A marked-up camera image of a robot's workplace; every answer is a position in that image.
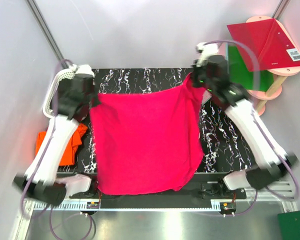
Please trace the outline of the magenta pink towel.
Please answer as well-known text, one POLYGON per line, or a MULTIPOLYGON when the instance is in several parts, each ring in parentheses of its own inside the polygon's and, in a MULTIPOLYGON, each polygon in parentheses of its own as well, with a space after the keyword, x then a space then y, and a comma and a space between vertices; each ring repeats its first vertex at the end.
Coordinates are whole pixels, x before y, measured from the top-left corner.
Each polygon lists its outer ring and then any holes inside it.
POLYGON ((146 94, 100 93, 90 110, 98 189, 107 195, 178 191, 198 169, 206 89, 183 83, 146 94))

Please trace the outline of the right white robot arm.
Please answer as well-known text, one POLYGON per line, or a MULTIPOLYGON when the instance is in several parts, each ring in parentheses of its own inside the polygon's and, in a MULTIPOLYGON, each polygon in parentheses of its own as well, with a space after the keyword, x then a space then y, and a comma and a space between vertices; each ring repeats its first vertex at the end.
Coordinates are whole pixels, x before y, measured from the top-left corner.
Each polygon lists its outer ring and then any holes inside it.
POLYGON ((276 142, 254 109, 248 91, 241 84, 230 81, 226 59, 222 55, 211 55, 194 60, 192 68, 194 87, 204 87, 210 92, 215 104, 223 109, 244 137, 256 163, 250 169, 227 174, 217 185, 218 195, 226 199, 237 189, 268 188, 286 175, 296 182, 292 168, 299 162, 297 156, 287 153, 276 142))

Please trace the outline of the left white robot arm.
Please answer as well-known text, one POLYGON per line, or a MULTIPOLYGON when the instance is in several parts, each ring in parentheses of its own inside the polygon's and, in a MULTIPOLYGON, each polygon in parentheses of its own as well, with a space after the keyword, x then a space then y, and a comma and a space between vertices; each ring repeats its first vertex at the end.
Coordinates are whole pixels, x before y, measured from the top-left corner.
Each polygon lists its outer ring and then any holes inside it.
POLYGON ((42 145, 32 164, 24 174, 17 174, 14 185, 28 197, 58 206, 63 200, 77 193, 93 198, 98 186, 87 175, 57 178, 57 171, 65 149, 80 122, 88 115, 90 107, 97 104, 94 75, 76 73, 51 85, 48 95, 52 98, 47 107, 52 111, 42 145))

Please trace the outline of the white plastic laundry basket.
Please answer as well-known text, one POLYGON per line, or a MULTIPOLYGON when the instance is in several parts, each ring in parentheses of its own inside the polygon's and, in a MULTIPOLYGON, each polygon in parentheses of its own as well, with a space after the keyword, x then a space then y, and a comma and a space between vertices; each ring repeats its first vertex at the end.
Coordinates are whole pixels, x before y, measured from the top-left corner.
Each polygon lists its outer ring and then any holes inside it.
POLYGON ((76 68, 63 69, 63 70, 60 70, 58 73, 56 73, 56 75, 54 76, 54 78, 49 86, 49 89, 45 95, 45 99, 44 99, 43 107, 42 107, 43 114, 47 118, 52 118, 54 116, 53 108, 51 107, 51 103, 52 103, 53 97, 55 96, 55 93, 58 89, 60 81, 62 81, 64 79, 72 79, 75 75, 76 70, 77 70, 76 68))

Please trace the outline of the green plastic sheet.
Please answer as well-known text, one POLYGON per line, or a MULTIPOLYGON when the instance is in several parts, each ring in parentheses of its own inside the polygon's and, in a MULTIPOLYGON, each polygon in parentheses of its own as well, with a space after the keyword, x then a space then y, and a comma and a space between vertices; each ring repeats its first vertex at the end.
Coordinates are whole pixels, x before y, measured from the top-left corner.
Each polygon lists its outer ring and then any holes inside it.
MULTIPOLYGON (((254 87, 254 73, 248 71, 236 46, 227 46, 227 60, 230 81, 241 84, 247 90, 256 91, 257 89, 254 87)), ((274 76, 267 70, 262 70, 259 73, 260 82, 258 91, 266 92, 274 83, 274 76)))

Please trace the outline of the pink wooden tiered shelf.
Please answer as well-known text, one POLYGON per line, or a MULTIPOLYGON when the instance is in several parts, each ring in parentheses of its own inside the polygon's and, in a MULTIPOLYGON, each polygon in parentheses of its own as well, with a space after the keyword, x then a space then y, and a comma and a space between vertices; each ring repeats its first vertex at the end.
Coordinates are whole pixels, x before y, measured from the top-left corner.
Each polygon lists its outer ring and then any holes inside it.
MULTIPOLYGON (((272 17, 257 15, 257 16, 250 17, 246 21, 246 23, 258 22, 258 21, 269 20, 269 19, 272 19, 272 17)), ((283 32, 287 35, 288 39, 291 41, 293 46, 296 47, 296 44, 294 43, 293 39, 285 29, 284 25, 278 20, 276 20, 276 22, 281 27, 283 32)), ((266 92, 255 91, 255 90, 248 91, 252 97, 255 97, 258 100, 255 109, 258 112, 259 116, 261 116, 265 112, 266 102, 270 100, 274 100, 281 94, 283 82, 288 77, 294 76, 300 72, 300 66, 291 67, 291 68, 273 68, 268 70, 268 72, 272 73, 274 81, 266 92)))

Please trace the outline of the orange folded towel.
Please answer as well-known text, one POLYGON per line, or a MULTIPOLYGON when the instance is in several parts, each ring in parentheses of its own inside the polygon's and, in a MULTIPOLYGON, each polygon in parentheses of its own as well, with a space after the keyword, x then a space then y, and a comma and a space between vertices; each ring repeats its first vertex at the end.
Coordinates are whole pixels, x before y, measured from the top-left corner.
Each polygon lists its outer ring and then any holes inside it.
MULTIPOLYGON (((70 138, 63 156, 59 162, 60 167, 64 166, 73 166, 75 164, 75 155, 80 145, 82 145, 82 137, 87 132, 88 127, 83 123, 80 123, 72 137, 70 138)), ((35 144, 35 155, 38 154, 39 149, 43 143, 43 140, 46 136, 46 131, 41 131, 38 133, 35 144)))

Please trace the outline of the red plastic sheet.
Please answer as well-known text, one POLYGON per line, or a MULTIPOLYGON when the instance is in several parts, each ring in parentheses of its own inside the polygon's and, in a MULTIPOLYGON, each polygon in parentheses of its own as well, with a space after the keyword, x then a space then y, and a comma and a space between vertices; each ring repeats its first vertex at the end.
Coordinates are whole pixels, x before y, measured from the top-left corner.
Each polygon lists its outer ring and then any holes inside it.
POLYGON ((233 40, 251 49, 261 71, 300 67, 300 52, 274 19, 227 25, 233 40))

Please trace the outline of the dark green board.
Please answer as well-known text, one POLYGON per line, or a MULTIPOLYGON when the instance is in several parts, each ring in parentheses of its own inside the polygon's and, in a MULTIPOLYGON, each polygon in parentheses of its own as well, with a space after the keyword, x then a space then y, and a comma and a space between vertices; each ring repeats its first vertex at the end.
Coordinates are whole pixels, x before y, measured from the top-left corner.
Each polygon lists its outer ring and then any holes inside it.
POLYGON ((277 215, 283 240, 300 240, 300 210, 277 215))

